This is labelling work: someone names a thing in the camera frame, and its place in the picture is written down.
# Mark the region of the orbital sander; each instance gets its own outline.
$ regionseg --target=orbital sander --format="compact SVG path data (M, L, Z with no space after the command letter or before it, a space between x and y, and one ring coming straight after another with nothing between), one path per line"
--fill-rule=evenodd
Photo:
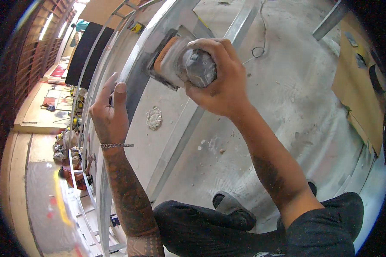
M156 51L150 76L174 90L184 88L186 81L199 88L213 82L217 77L216 64L206 51L188 48L191 41L189 37L169 34Z

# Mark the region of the tattooed arm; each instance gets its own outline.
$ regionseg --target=tattooed arm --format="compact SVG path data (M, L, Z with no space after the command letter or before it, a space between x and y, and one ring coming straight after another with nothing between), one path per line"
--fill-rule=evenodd
M122 143L129 129L125 105L126 84L115 82L117 78L115 72L89 109L101 143ZM113 89L114 108L109 106ZM117 216L127 236L128 256L164 257L149 198L130 166L123 147L105 148L103 157Z
M164 256L149 198L123 148L104 150L103 156L117 216L127 236L128 255Z
M197 39L188 45L209 52L217 79L207 88L186 83L186 94L202 108L228 117L247 143L259 180L280 211L286 228L303 213L324 208L303 171L254 108L246 94L246 69L227 39Z

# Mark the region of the cardboard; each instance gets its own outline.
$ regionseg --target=cardboard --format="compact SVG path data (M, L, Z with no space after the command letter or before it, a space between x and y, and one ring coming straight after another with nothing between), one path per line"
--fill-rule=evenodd
M340 56L332 90L350 110L348 120L362 137L369 151L380 154L383 142L384 113L373 89L369 67L375 62L370 54L369 40L358 22L348 13L341 21ZM344 32L348 31L358 43L350 44ZM357 54L363 57L365 68L359 68Z
M104 25L110 15L114 10L121 4L123 0L91 0L83 12L80 14L79 18L85 21L91 21L100 25ZM144 0L130 0L131 3L140 5L140 3L145 3ZM133 9L127 5L124 5L119 9L119 13L123 16L127 15ZM107 27L116 29L120 23L121 18L119 16L113 16L110 22L107 24Z

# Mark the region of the fingernail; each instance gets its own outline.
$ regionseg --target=fingernail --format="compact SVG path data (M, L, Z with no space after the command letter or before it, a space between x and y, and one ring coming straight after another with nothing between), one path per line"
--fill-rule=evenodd
M196 41L191 41L187 44L188 47L196 45Z
M120 94L125 93L126 92L126 84L124 84L123 82L119 82L116 85L116 92L120 93Z

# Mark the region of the hand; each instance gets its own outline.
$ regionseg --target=hand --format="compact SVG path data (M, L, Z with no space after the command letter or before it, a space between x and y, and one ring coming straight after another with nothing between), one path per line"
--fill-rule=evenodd
M126 110L126 84L117 83L115 72L104 84L95 103L89 108L100 143L124 143L129 131L129 118ZM113 93L114 108L109 105Z
M189 48L208 52L216 63L217 79L207 88L185 82L186 95L200 107L214 114L232 118L250 105L246 94L246 69L229 39L200 38Z

